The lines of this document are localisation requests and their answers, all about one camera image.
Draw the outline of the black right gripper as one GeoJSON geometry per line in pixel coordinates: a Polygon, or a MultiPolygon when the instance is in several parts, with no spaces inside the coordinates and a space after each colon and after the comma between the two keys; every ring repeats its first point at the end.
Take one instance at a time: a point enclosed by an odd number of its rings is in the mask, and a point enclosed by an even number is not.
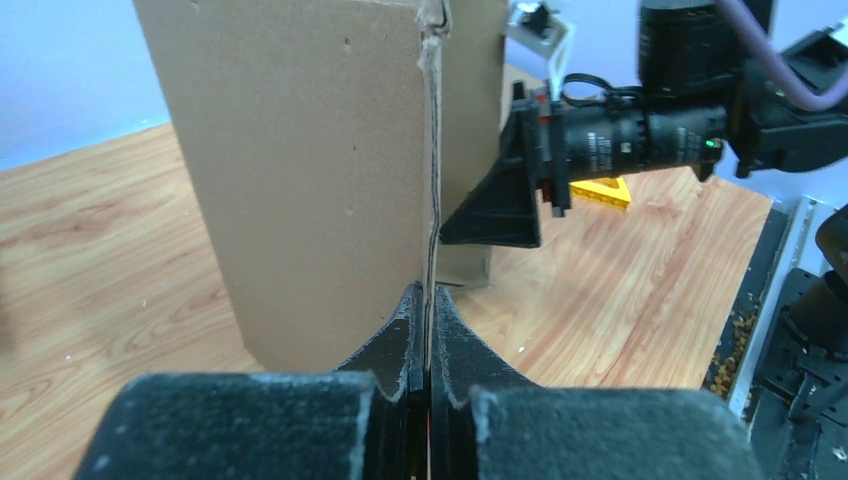
{"type": "Polygon", "coordinates": [[[444,221],[441,243],[538,248],[536,194],[562,216],[575,181],[677,167],[709,177],[723,153],[726,117],[720,105],[650,109],[516,100],[495,163],[444,221]]]}

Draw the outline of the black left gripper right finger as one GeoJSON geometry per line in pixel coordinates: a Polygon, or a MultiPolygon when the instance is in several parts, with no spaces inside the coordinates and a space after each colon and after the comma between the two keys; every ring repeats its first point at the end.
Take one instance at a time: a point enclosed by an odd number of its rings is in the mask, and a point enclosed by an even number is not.
{"type": "Polygon", "coordinates": [[[702,390],[543,387],[437,288],[429,302],[434,479],[759,479],[746,429],[702,390]]]}

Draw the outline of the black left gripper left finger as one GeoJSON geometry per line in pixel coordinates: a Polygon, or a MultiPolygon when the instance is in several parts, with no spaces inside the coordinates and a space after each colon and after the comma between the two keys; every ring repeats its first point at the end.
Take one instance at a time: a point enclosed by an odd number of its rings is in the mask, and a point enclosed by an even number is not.
{"type": "Polygon", "coordinates": [[[336,369],[156,373],[106,409],[78,479],[420,479],[422,288],[336,369]]]}

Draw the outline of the brown cardboard box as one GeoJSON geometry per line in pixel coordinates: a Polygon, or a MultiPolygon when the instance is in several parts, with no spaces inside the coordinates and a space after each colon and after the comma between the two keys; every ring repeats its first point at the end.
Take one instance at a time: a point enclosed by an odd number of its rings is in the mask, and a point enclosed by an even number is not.
{"type": "Polygon", "coordinates": [[[325,371],[414,282],[481,287],[436,233],[489,171],[504,1],[138,1],[246,349],[325,371]]]}

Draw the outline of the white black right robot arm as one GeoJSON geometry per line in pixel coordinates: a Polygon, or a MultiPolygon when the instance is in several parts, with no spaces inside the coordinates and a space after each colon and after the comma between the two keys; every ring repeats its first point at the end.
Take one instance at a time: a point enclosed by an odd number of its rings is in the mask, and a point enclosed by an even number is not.
{"type": "Polygon", "coordinates": [[[735,174],[804,173],[847,155],[847,28],[774,51],[768,1],[644,1],[635,86],[584,73],[512,85],[489,173],[442,223],[445,245],[536,248],[540,202],[561,217],[574,182],[688,167],[725,148],[735,174]]]}

